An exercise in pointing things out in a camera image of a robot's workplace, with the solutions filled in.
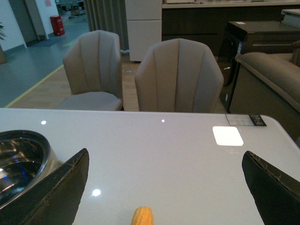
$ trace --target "countertop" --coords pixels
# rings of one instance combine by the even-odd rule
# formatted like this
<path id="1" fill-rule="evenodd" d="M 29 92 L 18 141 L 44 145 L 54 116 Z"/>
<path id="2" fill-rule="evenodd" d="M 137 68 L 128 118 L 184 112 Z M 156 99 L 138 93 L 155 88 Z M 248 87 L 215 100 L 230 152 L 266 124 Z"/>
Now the countertop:
<path id="1" fill-rule="evenodd" d="M 300 180 L 300 150 L 278 122 L 262 118 L 266 127 L 230 125 L 224 114 L 0 109 L 0 132 L 38 132 L 62 161 L 89 151 L 74 225 L 130 225 L 140 206 L 152 209 L 155 225 L 263 225 L 243 154 Z M 220 126 L 236 128 L 243 144 L 218 145 Z"/>

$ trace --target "curtain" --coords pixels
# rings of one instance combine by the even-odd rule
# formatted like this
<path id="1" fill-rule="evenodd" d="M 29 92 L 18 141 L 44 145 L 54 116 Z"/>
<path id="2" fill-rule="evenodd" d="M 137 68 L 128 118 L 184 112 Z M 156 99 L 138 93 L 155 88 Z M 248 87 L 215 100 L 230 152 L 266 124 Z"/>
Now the curtain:
<path id="1" fill-rule="evenodd" d="M 119 35 L 120 47 L 128 46 L 125 0 L 84 0 L 89 29 L 106 30 Z"/>

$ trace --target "yellow corn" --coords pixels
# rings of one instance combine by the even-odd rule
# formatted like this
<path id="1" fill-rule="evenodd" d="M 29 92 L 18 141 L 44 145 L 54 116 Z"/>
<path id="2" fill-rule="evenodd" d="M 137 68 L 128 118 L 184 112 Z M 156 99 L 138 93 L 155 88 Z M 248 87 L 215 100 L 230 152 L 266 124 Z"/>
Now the yellow corn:
<path id="1" fill-rule="evenodd" d="M 147 206 L 135 210 L 131 225 L 153 225 L 152 210 Z"/>

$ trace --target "metal bowl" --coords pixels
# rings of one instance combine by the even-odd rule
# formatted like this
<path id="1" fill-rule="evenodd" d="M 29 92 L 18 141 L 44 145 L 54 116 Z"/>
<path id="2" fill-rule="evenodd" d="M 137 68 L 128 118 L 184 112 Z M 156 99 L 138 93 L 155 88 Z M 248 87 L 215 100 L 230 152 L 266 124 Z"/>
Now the metal bowl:
<path id="1" fill-rule="evenodd" d="M 0 209 L 58 166 L 49 142 L 41 134 L 28 130 L 0 133 Z"/>

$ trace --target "chair backrest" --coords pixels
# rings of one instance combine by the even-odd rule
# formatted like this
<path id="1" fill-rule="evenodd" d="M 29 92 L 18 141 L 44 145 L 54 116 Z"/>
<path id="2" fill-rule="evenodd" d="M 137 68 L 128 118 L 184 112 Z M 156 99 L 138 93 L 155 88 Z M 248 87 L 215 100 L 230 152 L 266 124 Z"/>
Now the chair backrest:
<path id="1" fill-rule="evenodd" d="M 103 30 L 82 34 L 63 58 L 71 93 L 105 91 L 123 99 L 119 36 Z"/>
<path id="2" fill-rule="evenodd" d="M 223 81 L 207 45 L 181 38 L 154 44 L 135 76 L 139 110 L 212 113 Z"/>

